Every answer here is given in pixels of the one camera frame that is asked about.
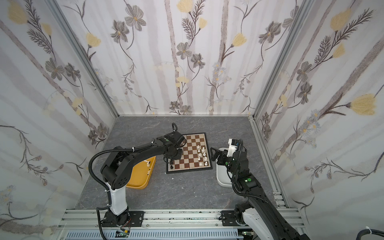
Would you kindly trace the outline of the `yellow plastic tray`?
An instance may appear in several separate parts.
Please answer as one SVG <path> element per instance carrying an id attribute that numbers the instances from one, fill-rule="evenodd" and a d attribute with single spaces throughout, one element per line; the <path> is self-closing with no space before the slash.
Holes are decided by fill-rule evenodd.
<path id="1" fill-rule="evenodd" d="M 147 163 L 145 161 L 151 162 L 150 167 L 147 167 Z M 126 187 L 136 190 L 145 189 L 149 184 L 155 164 L 156 157 L 151 157 L 136 164 L 133 168 L 131 179 L 127 183 Z"/>

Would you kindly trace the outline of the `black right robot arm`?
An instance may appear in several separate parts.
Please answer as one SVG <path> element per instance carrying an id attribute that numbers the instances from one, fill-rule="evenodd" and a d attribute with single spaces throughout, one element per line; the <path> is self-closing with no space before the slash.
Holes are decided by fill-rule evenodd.
<path id="1" fill-rule="evenodd" d="M 308 240 L 307 234 L 294 229 L 266 196 L 260 182 L 250 172 L 247 151 L 238 147 L 231 154 L 211 148 L 213 160 L 232 174 L 231 184 L 235 194 L 247 198 L 236 205 L 236 221 L 249 226 L 261 240 Z"/>

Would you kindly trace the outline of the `brown folding chess board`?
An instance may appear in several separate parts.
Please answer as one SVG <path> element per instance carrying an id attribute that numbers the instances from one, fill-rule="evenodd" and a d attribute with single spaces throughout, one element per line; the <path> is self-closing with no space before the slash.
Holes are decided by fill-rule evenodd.
<path id="1" fill-rule="evenodd" d="M 184 135 L 183 153 L 179 160 L 168 163 L 166 173 L 205 171 L 213 168 L 205 133 Z"/>

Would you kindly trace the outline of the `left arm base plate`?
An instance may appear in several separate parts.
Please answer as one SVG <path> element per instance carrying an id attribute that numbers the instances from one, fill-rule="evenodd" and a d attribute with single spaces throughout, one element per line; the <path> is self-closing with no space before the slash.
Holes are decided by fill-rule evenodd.
<path id="1" fill-rule="evenodd" d="M 102 227 L 141 227 L 144 220 L 144 211 L 124 211 L 115 215 L 108 210 L 101 220 Z"/>

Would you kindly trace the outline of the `white plastic tray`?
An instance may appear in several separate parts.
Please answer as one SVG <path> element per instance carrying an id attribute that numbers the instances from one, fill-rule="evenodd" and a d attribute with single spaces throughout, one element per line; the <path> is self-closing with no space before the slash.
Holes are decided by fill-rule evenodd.
<path id="1" fill-rule="evenodd" d="M 220 148 L 219 150 L 228 150 L 228 148 Z M 232 173 L 227 173 L 227 167 L 231 164 L 231 162 L 228 165 L 217 164 L 217 173 L 216 173 L 217 181 L 218 181 L 218 184 L 222 187 L 226 187 L 226 188 L 232 187 L 232 182 L 231 182 Z"/>

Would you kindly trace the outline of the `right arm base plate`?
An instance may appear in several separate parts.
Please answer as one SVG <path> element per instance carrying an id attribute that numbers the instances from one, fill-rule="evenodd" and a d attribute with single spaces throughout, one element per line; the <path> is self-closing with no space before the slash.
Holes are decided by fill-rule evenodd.
<path id="1" fill-rule="evenodd" d="M 246 226 L 243 213 L 237 209 L 221 211 L 219 220 L 222 221 L 224 227 Z"/>

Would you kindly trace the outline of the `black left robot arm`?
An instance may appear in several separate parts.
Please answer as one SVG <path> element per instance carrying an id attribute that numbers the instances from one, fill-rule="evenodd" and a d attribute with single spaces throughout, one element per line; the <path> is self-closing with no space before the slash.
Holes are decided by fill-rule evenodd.
<path id="1" fill-rule="evenodd" d="M 107 213 L 103 224 L 121 227 L 131 219 L 126 201 L 126 185 L 131 180 L 134 167 L 152 157 L 162 155 L 166 160 L 179 160 L 183 153 L 185 137 L 177 131 L 153 139 L 149 144 L 103 152 L 109 156 L 101 167 L 100 183 L 108 193 Z"/>

